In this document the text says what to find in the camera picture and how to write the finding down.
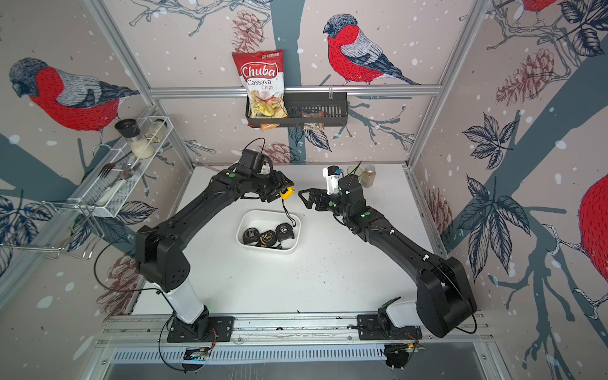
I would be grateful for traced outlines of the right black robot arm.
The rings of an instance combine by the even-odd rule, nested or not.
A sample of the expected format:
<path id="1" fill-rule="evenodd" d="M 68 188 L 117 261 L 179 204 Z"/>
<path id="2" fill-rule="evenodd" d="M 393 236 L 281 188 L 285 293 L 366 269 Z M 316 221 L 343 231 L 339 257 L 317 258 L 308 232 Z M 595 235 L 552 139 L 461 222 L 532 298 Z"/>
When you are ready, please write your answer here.
<path id="1" fill-rule="evenodd" d="M 361 190 L 309 188 L 299 191 L 308 209 L 332 212 L 354 235 L 383 251 L 416 285 L 416 313 L 433 335 L 445 337 L 478 310 L 462 263 L 431 253 L 402 234 L 378 210 L 367 205 Z"/>

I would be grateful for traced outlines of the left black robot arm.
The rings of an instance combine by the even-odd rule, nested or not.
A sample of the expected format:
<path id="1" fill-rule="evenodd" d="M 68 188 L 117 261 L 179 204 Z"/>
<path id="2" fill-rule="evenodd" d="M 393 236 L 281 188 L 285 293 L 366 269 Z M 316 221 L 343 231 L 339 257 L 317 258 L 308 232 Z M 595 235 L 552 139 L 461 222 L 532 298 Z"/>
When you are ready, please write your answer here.
<path id="1" fill-rule="evenodd" d="M 164 294 L 179 321 L 195 326 L 204 320 L 207 308 L 189 280 L 190 263 L 184 249 L 224 208 L 248 193 L 270 203 L 289 197 L 294 182 L 271 169 L 261 174 L 233 164 L 211 178 L 207 188 L 177 214 L 154 228 L 143 226 L 136 233 L 136 267 L 144 279 Z"/>

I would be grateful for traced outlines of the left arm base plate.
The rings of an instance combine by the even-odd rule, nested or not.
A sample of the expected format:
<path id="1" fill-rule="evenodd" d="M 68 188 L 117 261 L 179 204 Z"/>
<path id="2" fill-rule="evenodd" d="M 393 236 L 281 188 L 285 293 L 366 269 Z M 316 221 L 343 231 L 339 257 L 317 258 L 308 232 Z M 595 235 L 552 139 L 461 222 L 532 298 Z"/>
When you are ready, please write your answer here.
<path id="1" fill-rule="evenodd" d="M 231 340 L 235 317 L 202 316 L 193 324 L 185 324 L 175 318 L 169 327 L 168 343 L 197 343 L 208 342 L 224 343 Z"/>

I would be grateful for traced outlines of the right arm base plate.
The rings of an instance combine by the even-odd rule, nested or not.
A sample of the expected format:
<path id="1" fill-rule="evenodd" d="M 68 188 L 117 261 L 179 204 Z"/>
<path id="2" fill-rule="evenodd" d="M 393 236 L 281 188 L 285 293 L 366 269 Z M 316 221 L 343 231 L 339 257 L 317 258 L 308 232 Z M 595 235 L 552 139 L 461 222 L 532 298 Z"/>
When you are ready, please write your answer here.
<path id="1" fill-rule="evenodd" d="M 395 326 L 381 314 L 358 314 L 356 330 L 360 340 L 420 340 L 423 337 L 419 326 Z"/>

